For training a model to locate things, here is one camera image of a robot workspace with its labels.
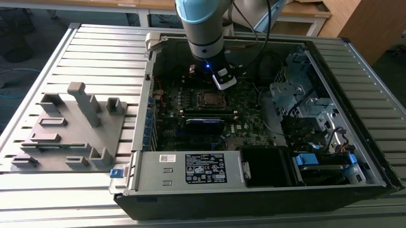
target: floor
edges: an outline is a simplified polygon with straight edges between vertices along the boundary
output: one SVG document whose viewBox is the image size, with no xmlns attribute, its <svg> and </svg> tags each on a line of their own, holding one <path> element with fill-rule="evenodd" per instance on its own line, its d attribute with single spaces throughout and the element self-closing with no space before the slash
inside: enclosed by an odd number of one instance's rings
<svg viewBox="0 0 406 228">
<path fill-rule="evenodd" d="M 27 34 L 26 39 L 28 45 L 34 49 L 35 55 L 30 60 L 16 64 L 6 62 L 0 57 L 0 72 L 3 71 L 3 67 L 6 69 L 34 68 L 42 70 L 66 33 L 68 25 L 72 22 L 128 26 L 127 15 L 124 13 L 59 10 L 56 14 L 58 18 L 51 19 L 46 10 L 32 10 L 31 19 L 36 30 L 31 34 Z M 134 16 L 131 19 L 138 25 L 138 17 Z M 158 16 L 153 16 L 153 25 L 165 28 L 181 28 L 182 25 L 179 23 L 174 23 L 177 20 L 178 19 L 174 17 L 169 19 L 163 16 L 161 16 L 161 18 Z M 406 90 L 400 86 L 406 85 L 406 76 L 404 75 L 406 73 L 406 54 L 393 58 L 392 54 L 386 53 L 374 65 L 374 70 L 401 103 L 406 105 Z M 36 75 L 36 72 L 16 71 L 0 74 L 0 85 L 2 82 L 6 83 L 4 87 L 0 88 L 0 95 L 15 97 L 24 96 L 36 79 Z M 0 132 L 4 130 L 22 100 L 22 98 L 11 99 L 0 97 Z"/>
</svg>

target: barcode sticker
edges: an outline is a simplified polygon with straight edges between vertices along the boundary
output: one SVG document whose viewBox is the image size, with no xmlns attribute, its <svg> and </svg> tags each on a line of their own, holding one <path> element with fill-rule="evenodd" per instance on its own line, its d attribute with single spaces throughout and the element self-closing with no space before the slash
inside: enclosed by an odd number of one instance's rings
<svg viewBox="0 0 406 228">
<path fill-rule="evenodd" d="M 161 154 L 159 155 L 159 162 L 177 162 L 177 155 Z"/>
<path fill-rule="evenodd" d="M 134 4 L 118 4 L 119 6 L 135 7 Z"/>
</svg>

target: table leg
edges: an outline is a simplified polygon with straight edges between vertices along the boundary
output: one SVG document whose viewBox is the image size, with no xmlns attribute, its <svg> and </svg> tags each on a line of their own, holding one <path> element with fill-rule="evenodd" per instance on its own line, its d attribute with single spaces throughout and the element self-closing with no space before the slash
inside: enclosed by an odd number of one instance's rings
<svg viewBox="0 0 406 228">
<path fill-rule="evenodd" d="M 311 36 L 311 37 L 318 36 L 318 33 L 323 28 L 326 20 L 327 20 L 326 18 L 317 18 L 315 22 L 310 26 L 306 36 Z"/>
<path fill-rule="evenodd" d="M 48 12 L 48 14 L 50 14 L 50 16 L 51 16 L 52 19 L 55 19 L 58 17 L 55 9 L 48 9 L 47 12 Z"/>
<path fill-rule="evenodd" d="M 138 9 L 139 12 L 139 24 L 143 28 L 149 28 L 151 21 L 150 21 L 150 12 L 149 9 Z"/>
</svg>

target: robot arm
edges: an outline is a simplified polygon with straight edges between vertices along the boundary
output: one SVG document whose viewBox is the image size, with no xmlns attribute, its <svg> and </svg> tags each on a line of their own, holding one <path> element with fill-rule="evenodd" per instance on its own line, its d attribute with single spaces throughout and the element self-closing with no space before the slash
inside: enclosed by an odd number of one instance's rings
<svg viewBox="0 0 406 228">
<path fill-rule="evenodd" d="M 257 31 L 267 31 L 267 1 L 273 6 L 273 21 L 277 20 L 286 0 L 235 0 Z M 182 19 L 191 53 L 198 67 L 210 71 L 219 90 L 237 84 L 237 79 L 225 56 L 223 18 L 249 26 L 242 15 L 233 10 L 233 0 L 177 0 L 177 11 Z"/>
</svg>

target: wooden desk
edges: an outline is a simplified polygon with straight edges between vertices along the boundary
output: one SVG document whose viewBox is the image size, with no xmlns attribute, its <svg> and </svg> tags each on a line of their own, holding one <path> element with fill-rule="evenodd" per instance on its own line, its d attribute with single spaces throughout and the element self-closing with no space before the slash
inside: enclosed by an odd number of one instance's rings
<svg viewBox="0 0 406 228">
<path fill-rule="evenodd" d="M 108 1 L 92 1 L 92 0 L 3 0 L 3 2 L 15 2 L 23 4 L 58 4 L 58 5 L 72 5 L 72 6 L 91 6 L 91 7 L 136 7 L 140 0 L 108 0 Z"/>
<path fill-rule="evenodd" d="M 147 9 L 144 12 L 150 14 L 175 15 L 175 0 L 140 0 L 138 8 Z M 275 24 L 274 33 L 293 35 L 317 36 L 325 22 L 331 18 L 330 12 L 322 12 L 314 3 L 293 2 L 287 4 L 282 10 L 278 22 Z M 142 20 L 142 27 L 149 27 L 149 19 Z"/>
<path fill-rule="evenodd" d="M 139 22 L 142 27 L 150 27 L 150 15 L 163 14 L 175 15 L 175 0 L 0 0 L 0 6 L 47 9 L 47 10 L 76 10 L 76 11 L 100 11 L 100 12 L 120 12 L 139 14 Z M 330 12 L 318 10 L 314 3 L 293 2 L 283 8 L 278 21 L 286 22 L 277 24 L 277 28 L 283 28 L 282 33 L 290 28 L 287 22 L 307 23 L 307 32 L 303 35 L 317 36 L 326 19 L 331 17 Z"/>
</svg>

